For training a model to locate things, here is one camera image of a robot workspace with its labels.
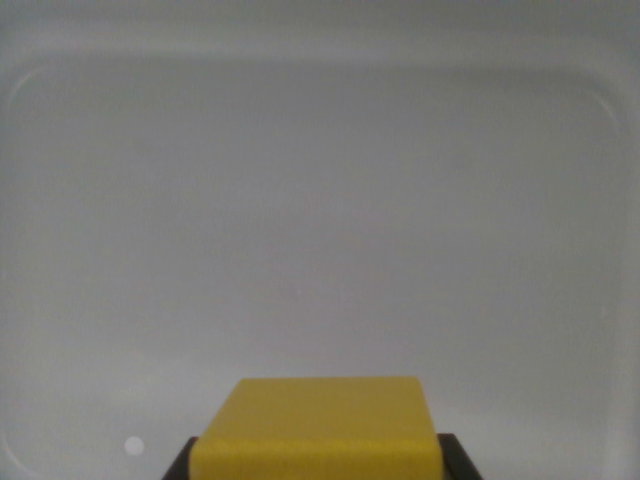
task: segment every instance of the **yellow box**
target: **yellow box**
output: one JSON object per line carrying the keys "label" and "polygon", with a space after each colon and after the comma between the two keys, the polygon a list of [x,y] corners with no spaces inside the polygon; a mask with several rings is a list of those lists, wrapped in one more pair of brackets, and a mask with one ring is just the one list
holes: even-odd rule
{"label": "yellow box", "polygon": [[190,480],[442,480],[413,377],[246,379],[189,457]]}

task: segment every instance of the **black base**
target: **black base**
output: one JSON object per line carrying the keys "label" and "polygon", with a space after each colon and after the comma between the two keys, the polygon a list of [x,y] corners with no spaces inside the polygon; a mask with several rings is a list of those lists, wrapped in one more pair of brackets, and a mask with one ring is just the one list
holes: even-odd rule
{"label": "black base", "polygon": [[[191,437],[162,480],[189,480],[189,453],[198,437]],[[448,480],[482,480],[478,470],[453,433],[438,434]]]}

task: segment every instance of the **black stand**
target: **black stand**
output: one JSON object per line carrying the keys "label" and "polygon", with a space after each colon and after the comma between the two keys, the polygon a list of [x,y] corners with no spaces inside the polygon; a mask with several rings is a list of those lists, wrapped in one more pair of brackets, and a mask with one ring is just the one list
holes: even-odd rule
{"label": "black stand", "polygon": [[[189,480],[189,453],[198,437],[191,437],[162,480]],[[447,480],[482,480],[478,470],[453,433],[438,434]]]}

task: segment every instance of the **small circle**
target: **small circle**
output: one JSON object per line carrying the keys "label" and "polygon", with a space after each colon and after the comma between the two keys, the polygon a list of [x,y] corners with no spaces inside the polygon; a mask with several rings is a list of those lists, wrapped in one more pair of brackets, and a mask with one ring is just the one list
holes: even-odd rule
{"label": "small circle", "polygon": [[127,455],[138,457],[144,453],[144,442],[140,437],[129,437],[124,442],[124,450]]}

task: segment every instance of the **yellow block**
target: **yellow block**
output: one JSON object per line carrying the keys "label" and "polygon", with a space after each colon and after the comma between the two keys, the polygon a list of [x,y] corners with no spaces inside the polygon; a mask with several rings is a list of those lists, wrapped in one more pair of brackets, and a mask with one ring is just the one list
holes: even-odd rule
{"label": "yellow block", "polygon": [[442,480],[413,377],[246,379],[189,457],[190,480]]}

